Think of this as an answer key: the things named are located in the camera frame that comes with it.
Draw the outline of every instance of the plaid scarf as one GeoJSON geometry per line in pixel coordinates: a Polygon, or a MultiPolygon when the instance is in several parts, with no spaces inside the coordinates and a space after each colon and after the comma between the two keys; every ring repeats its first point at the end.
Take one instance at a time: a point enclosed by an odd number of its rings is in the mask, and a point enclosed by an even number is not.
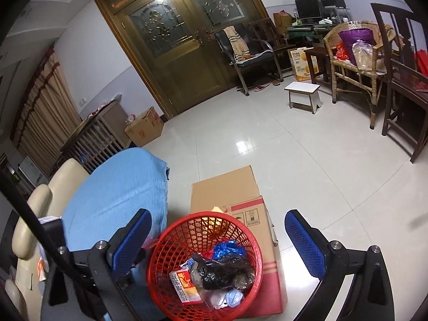
{"type": "Polygon", "coordinates": [[[228,37],[230,44],[232,45],[235,61],[239,62],[253,57],[250,54],[250,50],[248,49],[248,46],[245,41],[236,32],[235,27],[228,26],[224,29],[224,32],[226,33],[226,36],[228,37]]]}

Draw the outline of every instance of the black plastic bag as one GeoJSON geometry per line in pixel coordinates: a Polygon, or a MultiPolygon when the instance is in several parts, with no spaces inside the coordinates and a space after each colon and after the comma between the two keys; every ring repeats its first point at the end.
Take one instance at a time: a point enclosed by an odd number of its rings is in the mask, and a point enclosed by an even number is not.
{"type": "Polygon", "coordinates": [[[236,288],[243,291],[254,283],[255,272],[247,257],[231,253],[217,261],[193,254],[192,258],[198,263],[198,273],[202,278],[204,290],[219,290],[236,288]]]}

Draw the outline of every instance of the beige sofa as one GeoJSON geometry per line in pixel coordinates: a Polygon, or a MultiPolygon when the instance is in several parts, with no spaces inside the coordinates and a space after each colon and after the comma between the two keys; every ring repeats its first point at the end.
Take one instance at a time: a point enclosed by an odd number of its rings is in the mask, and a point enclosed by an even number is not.
{"type": "MultiPolygon", "coordinates": [[[[60,217],[68,202],[89,174],[74,159],[66,161],[52,177],[48,185],[38,186],[27,203],[37,217],[60,217]]],[[[18,256],[16,281],[6,282],[6,292],[28,321],[40,320],[41,294],[37,276],[40,258],[37,242],[25,222],[20,218],[12,238],[12,250],[18,256]]]]}

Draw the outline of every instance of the wooden chair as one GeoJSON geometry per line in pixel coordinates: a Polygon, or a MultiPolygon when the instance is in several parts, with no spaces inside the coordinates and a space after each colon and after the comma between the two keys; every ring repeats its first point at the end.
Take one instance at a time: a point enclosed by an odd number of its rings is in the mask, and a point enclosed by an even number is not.
{"type": "MultiPolygon", "coordinates": [[[[370,129],[375,128],[375,119],[376,119],[376,108],[379,101],[380,92],[382,90],[382,85],[384,83],[384,76],[376,74],[376,61],[384,57],[384,46],[382,44],[382,39],[379,33],[379,26],[373,22],[360,22],[362,28],[368,28],[373,31],[374,40],[376,45],[373,46],[373,59],[372,59],[372,69],[371,71],[358,70],[356,66],[351,63],[343,62],[341,60],[334,58],[334,53],[336,45],[342,41],[339,36],[339,33],[344,30],[349,30],[348,23],[342,23],[334,27],[327,35],[324,37],[325,47],[327,48],[328,54],[330,56],[331,63],[331,77],[332,77],[332,100],[333,104],[337,101],[338,92],[352,92],[360,93],[354,89],[339,89],[337,88],[337,78],[343,79],[344,81],[355,85],[358,88],[361,88],[369,93],[370,100],[370,129]],[[366,85],[363,83],[363,77],[369,78],[371,85],[366,85]],[[380,87],[377,87],[377,80],[380,80],[380,87]]],[[[395,39],[395,32],[389,26],[386,25],[388,43],[391,44],[395,39]]]]}
{"type": "Polygon", "coordinates": [[[414,13],[401,8],[375,3],[372,3],[372,8],[380,27],[382,39],[385,41],[388,39],[388,26],[384,24],[382,14],[392,19],[395,32],[399,36],[399,41],[397,42],[399,57],[394,55],[390,44],[385,46],[385,65],[388,71],[388,95],[382,135],[385,136],[387,134],[388,127],[390,126],[412,143],[415,146],[415,150],[410,162],[414,163],[428,141],[428,93],[417,90],[421,88],[428,89],[428,77],[420,73],[414,53],[414,50],[418,50],[418,45],[421,46],[421,43],[427,44],[428,22],[420,19],[414,13]],[[417,25],[422,25],[420,30],[424,31],[424,36],[420,33],[419,37],[415,37],[414,30],[417,25]],[[405,102],[404,100],[400,100],[397,110],[391,113],[393,91],[398,92],[402,98],[411,100],[425,111],[422,129],[417,140],[405,131],[402,126],[397,124],[397,121],[394,121],[396,118],[400,118],[405,102]]]}
{"type": "Polygon", "coordinates": [[[236,62],[232,45],[224,30],[216,32],[214,35],[223,53],[227,55],[228,60],[231,62],[231,65],[233,65],[238,74],[238,77],[242,83],[242,89],[240,89],[240,91],[245,96],[250,95],[248,93],[247,83],[245,83],[245,80],[243,78],[243,72],[250,70],[254,67],[265,66],[267,63],[275,63],[279,81],[282,82],[284,79],[282,76],[281,67],[278,63],[277,56],[275,55],[275,52],[273,51],[271,45],[265,40],[253,39],[247,27],[243,24],[235,25],[235,30],[247,44],[248,49],[250,50],[250,54],[254,55],[253,58],[245,60],[244,62],[236,62]]]}
{"type": "Polygon", "coordinates": [[[277,28],[273,24],[271,18],[251,22],[250,29],[255,38],[267,41],[271,45],[275,55],[278,58],[282,58],[282,71],[291,69],[292,66],[288,57],[288,50],[295,48],[296,45],[288,44],[287,39],[278,34],[277,28]]]}

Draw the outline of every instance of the red plastic basket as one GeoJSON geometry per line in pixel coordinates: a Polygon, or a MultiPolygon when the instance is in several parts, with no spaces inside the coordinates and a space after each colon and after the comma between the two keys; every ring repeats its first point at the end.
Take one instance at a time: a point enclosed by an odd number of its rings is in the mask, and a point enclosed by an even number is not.
{"type": "Polygon", "coordinates": [[[147,269],[150,296],[161,312],[173,321],[232,321],[251,305],[262,281],[262,253],[256,238],[239,220],[218,212],[198,212],[186,216],[160,236],[147,269]],[[255,280],[236,308],[207,311],[204,304],[183,305],[170,281],[170,272],[179,268],[193,253],[211,250],[223,239],[235,239],[247,251],[255,269],[255,280]]]}

